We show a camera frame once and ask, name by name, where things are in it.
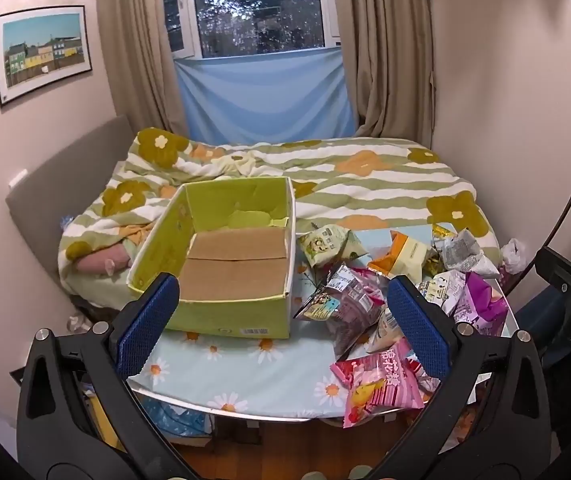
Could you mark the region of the right beige curtain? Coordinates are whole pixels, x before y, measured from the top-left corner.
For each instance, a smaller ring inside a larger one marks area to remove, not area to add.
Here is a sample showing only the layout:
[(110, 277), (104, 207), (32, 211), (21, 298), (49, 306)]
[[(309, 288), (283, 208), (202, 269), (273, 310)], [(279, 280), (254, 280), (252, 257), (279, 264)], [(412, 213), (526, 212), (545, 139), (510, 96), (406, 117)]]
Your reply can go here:
[(358, 136), (432, 145), (431, 0), (335, 0)]

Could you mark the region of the window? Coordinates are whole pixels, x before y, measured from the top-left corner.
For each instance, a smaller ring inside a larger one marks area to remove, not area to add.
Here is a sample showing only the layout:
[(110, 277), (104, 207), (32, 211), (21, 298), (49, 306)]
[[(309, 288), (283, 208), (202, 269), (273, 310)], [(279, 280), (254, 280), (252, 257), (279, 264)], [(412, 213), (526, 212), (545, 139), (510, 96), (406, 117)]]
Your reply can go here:
[(164, 0), (175, 58), (224, 58), (341, 44), (335, 0)]

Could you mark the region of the green cardboard box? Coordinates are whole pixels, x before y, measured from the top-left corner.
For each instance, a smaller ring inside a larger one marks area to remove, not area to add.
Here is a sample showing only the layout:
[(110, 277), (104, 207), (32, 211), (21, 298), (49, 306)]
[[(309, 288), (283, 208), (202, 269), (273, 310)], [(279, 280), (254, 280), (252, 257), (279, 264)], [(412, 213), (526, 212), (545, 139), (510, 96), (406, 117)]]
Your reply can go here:
[(287, 339), (296, 260), (294, 188), (286, 177), (187, 183), (170, 200), (127, 276), (142, 294), (177, 278), (170, 330)]

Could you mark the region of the pink pillow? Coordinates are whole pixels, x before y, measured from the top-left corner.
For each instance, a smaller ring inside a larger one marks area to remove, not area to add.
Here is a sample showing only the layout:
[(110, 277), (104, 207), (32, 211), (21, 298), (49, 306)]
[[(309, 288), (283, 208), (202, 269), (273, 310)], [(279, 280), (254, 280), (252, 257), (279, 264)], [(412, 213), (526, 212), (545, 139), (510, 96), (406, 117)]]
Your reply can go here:
[(75, 266), (79, 273), (112, 276), (116, 272), (128, 268), (129, 264), (130, 256), (125, 246), (115, 244), (80, 258)]

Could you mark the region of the orange cream snack bag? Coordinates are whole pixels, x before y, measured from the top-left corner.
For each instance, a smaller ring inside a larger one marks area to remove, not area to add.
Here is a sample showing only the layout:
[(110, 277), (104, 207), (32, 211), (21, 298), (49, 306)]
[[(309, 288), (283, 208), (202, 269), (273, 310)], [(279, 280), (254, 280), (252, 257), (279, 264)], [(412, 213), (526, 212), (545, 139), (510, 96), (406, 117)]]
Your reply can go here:
[(424, 263), (430, 257), (432, 249), (429, 245), (398, 231), (391, 232), (391, 240), (387, 252), (373, 258), (367, 267), (386, 278), (404, 275), (411, 283), (420, 284)]

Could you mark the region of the blue window cloth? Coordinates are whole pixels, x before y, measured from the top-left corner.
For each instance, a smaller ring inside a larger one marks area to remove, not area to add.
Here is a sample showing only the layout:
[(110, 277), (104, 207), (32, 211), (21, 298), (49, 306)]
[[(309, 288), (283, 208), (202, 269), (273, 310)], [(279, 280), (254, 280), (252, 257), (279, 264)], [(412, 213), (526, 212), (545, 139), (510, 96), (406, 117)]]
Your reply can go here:
[(287, 143), (356, 133), (339, 47), (177, 60), (190, 138)]

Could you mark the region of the purple snack bag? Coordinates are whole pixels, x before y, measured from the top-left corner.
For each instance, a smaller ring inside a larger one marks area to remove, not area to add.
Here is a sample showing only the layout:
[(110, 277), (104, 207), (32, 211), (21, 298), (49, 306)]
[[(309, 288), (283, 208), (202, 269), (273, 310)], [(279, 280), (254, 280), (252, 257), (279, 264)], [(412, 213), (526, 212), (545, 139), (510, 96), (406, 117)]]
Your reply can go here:
[(453, 321), (469, 323), (481, 335), (499, 337), (508, 314), (508, 304), (500, 292), (479, 274), (469, 273), (462, 295), (453, 310)]

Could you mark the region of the framed houses picture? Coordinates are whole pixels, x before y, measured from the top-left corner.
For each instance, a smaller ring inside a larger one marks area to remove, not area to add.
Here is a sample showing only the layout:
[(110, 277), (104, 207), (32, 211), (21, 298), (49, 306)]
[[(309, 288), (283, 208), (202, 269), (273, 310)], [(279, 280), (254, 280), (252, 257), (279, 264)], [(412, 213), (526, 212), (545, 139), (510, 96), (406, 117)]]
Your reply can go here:
[(91, 71), (84, 6), (0, 14), (0, 107)]

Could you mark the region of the beige curtain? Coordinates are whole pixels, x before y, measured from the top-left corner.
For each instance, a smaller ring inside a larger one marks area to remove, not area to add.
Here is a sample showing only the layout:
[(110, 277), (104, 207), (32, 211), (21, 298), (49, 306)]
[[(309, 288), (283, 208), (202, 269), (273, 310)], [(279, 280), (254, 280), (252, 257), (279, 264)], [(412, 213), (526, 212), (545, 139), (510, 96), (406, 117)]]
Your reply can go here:
[(96, 0), (96, 12), (116, 113), (136, 131), (157, 127), (187, 136), (163, 0)]
[(431, 0), (335, 0), (358, 136), (432, 145)]

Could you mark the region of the daisy print tablecloth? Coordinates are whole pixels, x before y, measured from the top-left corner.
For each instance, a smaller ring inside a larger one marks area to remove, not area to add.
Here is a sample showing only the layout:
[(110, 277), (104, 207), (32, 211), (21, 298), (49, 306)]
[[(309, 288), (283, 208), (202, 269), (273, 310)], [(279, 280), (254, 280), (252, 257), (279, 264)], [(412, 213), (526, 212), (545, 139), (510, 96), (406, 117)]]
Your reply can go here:
[(291, 321), (287, 339), (165, 330), (132, 390), (179, 408), (265, 422), (341, 418), (347, 390), (327, 326)]

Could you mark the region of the pink snack bag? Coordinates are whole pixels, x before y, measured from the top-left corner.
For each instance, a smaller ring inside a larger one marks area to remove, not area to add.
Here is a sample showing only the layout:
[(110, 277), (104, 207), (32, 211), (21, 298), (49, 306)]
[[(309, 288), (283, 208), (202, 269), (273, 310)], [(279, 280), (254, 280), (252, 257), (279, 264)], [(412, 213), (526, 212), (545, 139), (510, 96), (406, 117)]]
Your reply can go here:
[(415, 375), (405, 364), (404, 339), (362, 358), (337, 361), (331, 372), (348, 390), (343, 427), (351, 428), (383, 408), (417, 410), (423, 398)]

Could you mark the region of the blue white snack bag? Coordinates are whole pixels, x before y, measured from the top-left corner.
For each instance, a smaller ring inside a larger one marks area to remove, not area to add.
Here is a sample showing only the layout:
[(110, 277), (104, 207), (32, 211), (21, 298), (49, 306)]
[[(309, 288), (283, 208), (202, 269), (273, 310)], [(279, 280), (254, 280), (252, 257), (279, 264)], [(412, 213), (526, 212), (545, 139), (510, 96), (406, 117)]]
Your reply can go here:
[(464, 292), (465, 274), (457, 270), (438, 273), (419, 285), (419, 292), (447, 315), (453, 313)]

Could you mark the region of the grey headboard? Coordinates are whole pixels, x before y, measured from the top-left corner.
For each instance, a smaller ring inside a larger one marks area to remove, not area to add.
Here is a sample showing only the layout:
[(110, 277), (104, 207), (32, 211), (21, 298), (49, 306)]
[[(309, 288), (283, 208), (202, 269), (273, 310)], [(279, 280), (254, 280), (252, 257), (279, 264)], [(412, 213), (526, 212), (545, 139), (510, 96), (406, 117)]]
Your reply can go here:
[(117, 116), (62, 148), (8, 192), (5, 203), (18, 232), (55, 284), (61, 220), (82, 214), (99, 197), (133, 140), (128, 118)]

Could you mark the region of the green cartoon snack bag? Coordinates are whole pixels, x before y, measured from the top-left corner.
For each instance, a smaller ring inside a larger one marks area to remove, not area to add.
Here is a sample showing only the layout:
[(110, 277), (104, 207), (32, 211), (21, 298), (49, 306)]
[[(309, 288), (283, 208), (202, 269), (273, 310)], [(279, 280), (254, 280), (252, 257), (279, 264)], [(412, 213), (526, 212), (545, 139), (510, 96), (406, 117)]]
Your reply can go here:
[(366, 248), (351, 229), (328, 224), (299, 237), (299, 246), (312, 268), (366, 255)]

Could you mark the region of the grey patterned snack bag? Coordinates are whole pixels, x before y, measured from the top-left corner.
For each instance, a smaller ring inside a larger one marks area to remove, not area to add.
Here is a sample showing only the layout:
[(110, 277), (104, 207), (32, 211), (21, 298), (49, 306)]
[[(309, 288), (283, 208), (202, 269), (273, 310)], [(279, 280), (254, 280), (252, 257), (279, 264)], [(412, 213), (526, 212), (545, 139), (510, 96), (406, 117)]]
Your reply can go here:
[(485, 255), (468, 229), (442, 240), (435, 240), (434, 244), (446, 270), (476, 273), (482, 278), (499, 278), (497, 266)]

